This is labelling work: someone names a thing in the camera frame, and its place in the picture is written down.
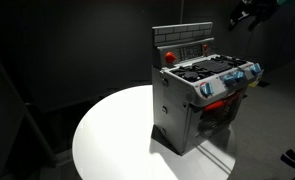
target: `stove top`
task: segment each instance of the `stove top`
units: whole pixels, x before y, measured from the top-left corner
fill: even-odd
[[[190,66],[181,66],[171,72],[189,82],[196,82],[246,63],[247,61],[236,58],[217,56],[210,60],[193,63]]]

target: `floor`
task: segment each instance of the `floor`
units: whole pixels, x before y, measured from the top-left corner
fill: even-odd
[[[266,74],[265,87],[249,87],[232,125],[237,159],[229,180],[287,180],[295,170],[280,160],[295,151],[295,61]],[[80,180],[69,158],[57,168],[41,168],[28,180]],[[15,179],[10,174],[2,180]]]

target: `miniature kitchen stove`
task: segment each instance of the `miniature kitchen stove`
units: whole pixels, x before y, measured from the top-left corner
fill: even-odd
[[[154,124],[180,155],[234,120],[259,64],[214,53],[212,23],[153,28]]]

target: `blue knob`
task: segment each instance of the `blue knob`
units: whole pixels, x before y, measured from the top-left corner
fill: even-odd
[[[205,97],[208,97],[209,95],[214,94],[214,90],[213,90],[211,83],[205,83],[205,84],[201,85],[200,91]]]
[[[237,82],[239,82],[244,77],[244,72],[242,71],[235,71],[233,72],[233,76]]]
[[[223,81],[227,86],[233,85],[236,81],[236,76],[234,75],[226,75],[223,77]]]
[[[258,74],[258,73],[261,72],[261,69],[260,69],[260,66],[259,66],[258,63],[256,63],[256,64],[250,66],[250,70],[251,70],[251,72],[252,72],[254,75],[256,75],[256,74]]]

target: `brick pattern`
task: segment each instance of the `brick pattern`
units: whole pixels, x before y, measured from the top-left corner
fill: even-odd
[[[211,35],[212,22],[187,25],[153,27],[155,45],[159,43],[172,43],[177,40],[191,38],[207,38]]]

